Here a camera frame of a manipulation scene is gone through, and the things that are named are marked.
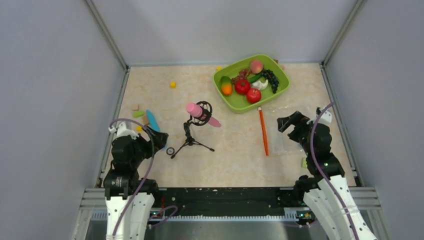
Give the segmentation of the yellow cube block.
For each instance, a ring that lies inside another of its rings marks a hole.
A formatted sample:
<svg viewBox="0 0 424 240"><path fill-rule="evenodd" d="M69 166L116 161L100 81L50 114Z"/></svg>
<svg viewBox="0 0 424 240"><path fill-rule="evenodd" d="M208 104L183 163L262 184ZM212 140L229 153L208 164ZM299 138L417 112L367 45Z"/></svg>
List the yellow cube block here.
<svg viewBox="0 0 424 240"><path fill-rule="evenodd" d="M176 84L176 82L171 82L170 83L170 87L172 88L172 89L175 89L176 88L176 86L177 86L177 84Z"/></svg>

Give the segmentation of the tan wooden block left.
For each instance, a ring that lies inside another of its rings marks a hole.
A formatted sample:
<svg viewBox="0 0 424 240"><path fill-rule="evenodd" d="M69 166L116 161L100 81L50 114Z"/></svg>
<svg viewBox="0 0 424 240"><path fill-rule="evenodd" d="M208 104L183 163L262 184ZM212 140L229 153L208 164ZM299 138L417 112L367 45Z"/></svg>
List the tan wooden block left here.
<svg viewBox="0 0 424 240"><path fill-rule="evenodd" d="M146 114L141 117L141 120L142 120L142 123L144 125L149 125L150 124L149 119L148 119L148 117L147 117Z"/></svg>

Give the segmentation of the green cylinder block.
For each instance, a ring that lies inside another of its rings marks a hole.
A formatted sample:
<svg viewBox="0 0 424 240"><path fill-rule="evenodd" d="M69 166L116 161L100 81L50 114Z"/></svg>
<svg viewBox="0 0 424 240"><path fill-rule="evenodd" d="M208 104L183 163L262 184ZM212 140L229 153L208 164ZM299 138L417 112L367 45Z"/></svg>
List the green cylinder block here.
<svg viewBox="0 0 424 240"><path fill-rule="evenodd" d="M132 113L133 118L140 118L140 117L143 117L144 115L145 115L145 112L143 110L134 111Z"/></svg>

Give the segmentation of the red tomato with stem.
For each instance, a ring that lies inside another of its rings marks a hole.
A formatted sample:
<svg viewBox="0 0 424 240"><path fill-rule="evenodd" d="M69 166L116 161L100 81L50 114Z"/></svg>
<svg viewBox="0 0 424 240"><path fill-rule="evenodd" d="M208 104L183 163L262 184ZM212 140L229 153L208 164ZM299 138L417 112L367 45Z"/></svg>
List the red tomato with stem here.
<svg viewBox="0 0 424 240"><path fill-rule="evenodd" d="M251 84L247 79L242 78L235 83L234 89L239 95L246 95L251 89Z"/></svg>

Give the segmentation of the small wooden block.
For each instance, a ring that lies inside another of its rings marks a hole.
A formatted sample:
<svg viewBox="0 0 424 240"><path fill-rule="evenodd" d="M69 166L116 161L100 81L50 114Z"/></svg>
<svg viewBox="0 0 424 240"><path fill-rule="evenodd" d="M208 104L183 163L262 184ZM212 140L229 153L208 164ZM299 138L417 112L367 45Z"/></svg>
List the small wooden block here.
<svg viewBox="0 0 424 240"><path fill-rule="evenodd" d="M134 104L133 106L132 106L132 110L133 111L138 111L139 110L139 108L140 108L140 106L138 105L138 104Z"/></svg>

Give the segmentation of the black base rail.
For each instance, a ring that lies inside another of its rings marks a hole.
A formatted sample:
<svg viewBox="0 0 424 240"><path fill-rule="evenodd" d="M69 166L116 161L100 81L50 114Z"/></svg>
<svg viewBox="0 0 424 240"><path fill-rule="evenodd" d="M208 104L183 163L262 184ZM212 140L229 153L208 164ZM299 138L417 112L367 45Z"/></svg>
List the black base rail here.
<svg viewBox="0 0 424 240"><path fill-rule="evenodd" d="M291 187L169 187L154 199L154 208L177 206L177 217L284 216L301 206Z"/></svg>

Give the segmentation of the pink toy microphone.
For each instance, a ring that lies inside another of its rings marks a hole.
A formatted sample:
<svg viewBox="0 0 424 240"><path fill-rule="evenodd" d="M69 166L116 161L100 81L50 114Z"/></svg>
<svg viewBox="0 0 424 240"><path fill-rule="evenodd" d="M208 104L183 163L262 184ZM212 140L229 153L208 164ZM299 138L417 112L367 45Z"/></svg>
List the pink toy microphone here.
<svg viewBox="0 0 424 240"><path fill-rule="evenodd" d="M188 103L185 109L192 118L197 120L195 123L198 126L203 126L205 124L209 124L216 128L220 128L222 126L222 124L212 116L212 106L206 101Z"/></svg>

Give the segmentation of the black grape bunch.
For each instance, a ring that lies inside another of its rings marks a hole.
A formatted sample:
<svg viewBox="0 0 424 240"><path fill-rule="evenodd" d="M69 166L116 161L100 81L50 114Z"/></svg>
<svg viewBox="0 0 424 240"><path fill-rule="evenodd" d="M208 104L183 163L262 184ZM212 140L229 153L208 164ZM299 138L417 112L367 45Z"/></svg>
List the black grape bunch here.
<svg viewBox="0 0 424 240"><path fill-rule="evenodd" d="M271 90L275 94L280 84L278 77L270 69L263 69L261 74L266 80L268 80L268 83L271 86Z"/></svg>

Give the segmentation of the green chili pepper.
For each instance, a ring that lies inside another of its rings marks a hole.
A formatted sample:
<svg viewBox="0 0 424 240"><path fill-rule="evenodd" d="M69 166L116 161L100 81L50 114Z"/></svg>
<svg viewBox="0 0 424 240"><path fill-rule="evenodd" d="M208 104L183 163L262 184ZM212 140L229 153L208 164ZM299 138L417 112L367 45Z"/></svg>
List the green chili pepper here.
<svg viewBox="0 0 424 240"><path fill-rule="evenodd" d="M258 73L258 74L255 74L254 76L250 77L248 79L248 81L252 84L252 83L254 83L256 81L259 81L260 78L262 78L262 77L263 77L262 73Z"/></svg>

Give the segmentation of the red grape bunch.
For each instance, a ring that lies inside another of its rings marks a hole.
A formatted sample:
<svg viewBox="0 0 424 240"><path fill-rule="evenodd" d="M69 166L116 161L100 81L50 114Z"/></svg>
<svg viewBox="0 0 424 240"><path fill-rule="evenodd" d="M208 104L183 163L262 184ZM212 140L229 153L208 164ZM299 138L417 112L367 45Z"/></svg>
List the red grape bunch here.
<svg viewBox="0 0 424 240"><path fill-rule="evenodd" d="M235 85L239 80L248 80L252 71L249 68L243 68L239 74L231 79L231 83Z"/></svg>

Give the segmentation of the poker chip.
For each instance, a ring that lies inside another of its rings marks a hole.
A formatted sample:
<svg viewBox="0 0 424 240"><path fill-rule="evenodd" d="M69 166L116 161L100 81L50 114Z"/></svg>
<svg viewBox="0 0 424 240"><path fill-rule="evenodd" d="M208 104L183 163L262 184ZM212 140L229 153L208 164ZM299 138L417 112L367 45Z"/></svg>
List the poker chip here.
<svg viewBox="0 0 424 240"><path fill-rule="evenodd" d="M175 149L173 147L168 147L166 149L166 154L169 155L169 156L174 155L175 154Z"/></svg>

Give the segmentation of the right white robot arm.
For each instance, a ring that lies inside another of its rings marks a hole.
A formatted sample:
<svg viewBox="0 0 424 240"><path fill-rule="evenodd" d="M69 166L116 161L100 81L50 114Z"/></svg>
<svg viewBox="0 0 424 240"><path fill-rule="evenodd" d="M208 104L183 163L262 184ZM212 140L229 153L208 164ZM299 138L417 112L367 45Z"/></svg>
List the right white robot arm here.
<svg viewBox="0 0 424 240"><path fill-rule="evenodd" d="M303 175L295 182L293 200L312 211L329 240L375 240L354 201L345 171L332 153L332 119L330 111L320 107L314 119L300 111L277 119L281 133L294 127L287 136L301 145L312 175Z"/></svg>

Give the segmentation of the white garlic bulb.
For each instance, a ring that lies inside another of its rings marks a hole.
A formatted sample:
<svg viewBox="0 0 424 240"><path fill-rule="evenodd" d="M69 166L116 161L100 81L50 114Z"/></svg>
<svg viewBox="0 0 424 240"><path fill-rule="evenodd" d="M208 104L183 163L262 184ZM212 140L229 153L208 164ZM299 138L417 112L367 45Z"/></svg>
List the white garlic bulb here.
<svg viewBox="0 0 424 240"><path fill-rule="evenodd" d="M259 91L263 91L268 87L269 81L267 79L265 79L264 82L262 82L261 80L258 80L256 82L253 82L250 84L251 88L253 89L257 89Z"/></svg>

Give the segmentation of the green plastic tray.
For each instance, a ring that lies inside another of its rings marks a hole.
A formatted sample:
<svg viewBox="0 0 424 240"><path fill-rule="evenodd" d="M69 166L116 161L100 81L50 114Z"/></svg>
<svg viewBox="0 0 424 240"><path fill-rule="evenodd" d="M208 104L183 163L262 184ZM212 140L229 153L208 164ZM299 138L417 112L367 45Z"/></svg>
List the green plastic tray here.
<svg viewBox="0 0 424 240"><path fill-rule="evenodd" d="M281 95L290 80L277 61L257 54L230 64L213 75L224 103L236 114L260 107Z"/></svg>

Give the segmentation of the pink peach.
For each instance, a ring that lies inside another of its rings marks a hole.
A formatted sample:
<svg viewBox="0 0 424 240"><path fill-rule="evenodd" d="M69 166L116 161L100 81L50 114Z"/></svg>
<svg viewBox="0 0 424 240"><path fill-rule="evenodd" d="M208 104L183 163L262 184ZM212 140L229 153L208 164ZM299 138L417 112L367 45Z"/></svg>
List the pink peach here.
<svg viewBox="0 0 424 240"><path fill-rule="evenodd" d="M250 62L249 69L253 74L259 74L264 69L264 64L260 60L254 59Z"/></svg>

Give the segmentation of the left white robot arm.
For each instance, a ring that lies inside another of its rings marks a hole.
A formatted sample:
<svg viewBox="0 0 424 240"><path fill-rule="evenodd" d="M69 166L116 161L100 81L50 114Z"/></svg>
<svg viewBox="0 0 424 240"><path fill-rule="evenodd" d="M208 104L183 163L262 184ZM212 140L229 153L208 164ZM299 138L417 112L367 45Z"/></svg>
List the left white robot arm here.
<svg viewBox="0 0 424 240"><path fill-rule="evenodd" d="M117 118L109 125L115 134L111 143L112 161L103 180L107 209L107 240L142 240L148 226L152 207L160 202L157 182L140 177L138 168L143 160L154 160L169 135L138 123L148 135L144 139L132 129L133 120Z"/></svg>

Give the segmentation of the clear zip top bag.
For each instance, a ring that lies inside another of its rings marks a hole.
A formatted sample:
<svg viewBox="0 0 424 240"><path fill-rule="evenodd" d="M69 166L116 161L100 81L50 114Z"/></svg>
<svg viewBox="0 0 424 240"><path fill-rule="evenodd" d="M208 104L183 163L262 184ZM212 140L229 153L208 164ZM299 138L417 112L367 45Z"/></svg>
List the clear zip top bag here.
<svg viewBox="0 0 424 240"><path fill-rule="evenodd" d="M296 107L272 107L262 106L262 114L267 132L269 154L271 156L282 156L286 154L303 154L301 145L288 137L294 126L290 125L284 132L279 131L278 118L288 117L297 109Z"/></svg>

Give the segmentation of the light green lego brick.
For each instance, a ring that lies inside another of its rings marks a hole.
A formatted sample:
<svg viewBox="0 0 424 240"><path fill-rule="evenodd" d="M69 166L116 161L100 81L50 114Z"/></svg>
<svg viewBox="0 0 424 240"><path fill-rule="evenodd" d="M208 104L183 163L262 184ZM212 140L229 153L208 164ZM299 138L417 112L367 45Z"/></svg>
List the light green lego brick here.
<svg viewBox="0 0 424 240"><path fill-rule="evenodd" d="M301 167L307 169L308 168L308 163L307 163L307 159L306 158L302 158L301 160Z"/></svg>

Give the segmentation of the green orange mango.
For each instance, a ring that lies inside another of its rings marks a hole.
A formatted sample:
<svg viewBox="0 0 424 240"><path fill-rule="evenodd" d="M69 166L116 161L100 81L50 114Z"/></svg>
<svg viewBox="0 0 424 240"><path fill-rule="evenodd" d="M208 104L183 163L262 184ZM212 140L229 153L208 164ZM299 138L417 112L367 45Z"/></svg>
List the green orange mango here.
<svg viewBox="0 0 424 240"><path fill-rule="evenodd" d="M233 83L230 77L228 76L221 77L220 91L224 96L230 96L233 93Z"/></svg>

